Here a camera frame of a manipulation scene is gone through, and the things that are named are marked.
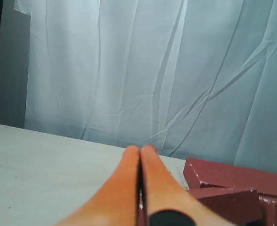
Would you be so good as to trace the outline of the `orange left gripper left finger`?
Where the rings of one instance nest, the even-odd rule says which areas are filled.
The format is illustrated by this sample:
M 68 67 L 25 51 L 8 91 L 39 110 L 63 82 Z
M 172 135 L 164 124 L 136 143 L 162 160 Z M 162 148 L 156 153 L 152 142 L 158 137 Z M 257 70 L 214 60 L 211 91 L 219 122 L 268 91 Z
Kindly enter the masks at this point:
M 128 146 L 109 179 L 58 226 L 136 226 L 139 209 L 140 149 Z

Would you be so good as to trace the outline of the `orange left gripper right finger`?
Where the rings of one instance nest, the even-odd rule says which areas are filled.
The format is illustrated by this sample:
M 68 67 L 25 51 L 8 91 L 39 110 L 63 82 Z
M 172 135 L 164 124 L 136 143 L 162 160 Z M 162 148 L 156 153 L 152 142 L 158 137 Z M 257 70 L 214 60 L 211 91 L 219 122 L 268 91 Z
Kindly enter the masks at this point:
M 233 226 L 190 195 L 167 170 L 157 150 L 142 147 L 142 184 L 146 226 Z

